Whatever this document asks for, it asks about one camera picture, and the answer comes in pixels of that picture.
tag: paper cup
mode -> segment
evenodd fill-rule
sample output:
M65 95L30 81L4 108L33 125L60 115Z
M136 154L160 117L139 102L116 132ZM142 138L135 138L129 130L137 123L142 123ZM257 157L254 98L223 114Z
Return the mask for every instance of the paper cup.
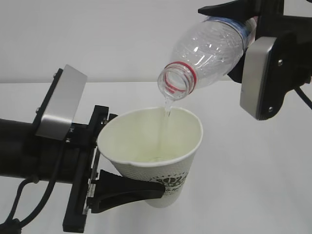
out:
M163 117L161 107L132 111L111 120L97 138L101 154L122 176L165 185L162 198L146 200L157 208L167 207L178 198L203 137L199 118L173 107L165 147L159 151Z

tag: white wall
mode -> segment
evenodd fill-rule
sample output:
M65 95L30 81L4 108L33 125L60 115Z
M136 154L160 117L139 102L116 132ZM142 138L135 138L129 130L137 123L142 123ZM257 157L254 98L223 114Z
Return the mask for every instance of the white wall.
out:
M49 82L70 64L90 81L155 80L206 5L228 0L1 0L0 82ZM305 0L286 14L312 15Z

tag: clear plastic bottle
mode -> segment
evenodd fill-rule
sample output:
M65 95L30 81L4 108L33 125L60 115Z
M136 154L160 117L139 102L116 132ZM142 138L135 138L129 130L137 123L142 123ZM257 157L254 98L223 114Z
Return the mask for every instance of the clear plastic bottle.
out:
M161 93L180 100L194 89L210 85L228 74L254 41L256 19L244 24L207 17L190 28L173 48L170 63L158 77Z

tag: water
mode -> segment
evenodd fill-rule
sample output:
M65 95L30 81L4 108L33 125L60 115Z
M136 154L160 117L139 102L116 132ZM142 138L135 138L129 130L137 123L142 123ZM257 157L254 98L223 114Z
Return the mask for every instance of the water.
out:
M165 161L172 158L177 157L175 154L174 149L168 144L168 124L169 124L169 117L171 112L171 107L174 101L166 98L165 107L164 107L164 115L163 119L161 120L160 128L159 128L159 135L158 141L156 143L156 149L151 152L151 158L149 162L159 162Z
M176 149L172 147L168 141L168 124L173 102L174 101L166 98L159 134L154 147L145 148L139 151L134 161L159 162L170 160L179 156L176 154Z

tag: screw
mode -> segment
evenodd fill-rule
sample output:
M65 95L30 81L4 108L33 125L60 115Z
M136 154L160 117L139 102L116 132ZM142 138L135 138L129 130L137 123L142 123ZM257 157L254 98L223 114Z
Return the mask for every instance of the screw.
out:
M279 67L282 66L283 63L284 63L284 61L283 61L282 59L280 59L280 60L278 61L278 66L279 66Z

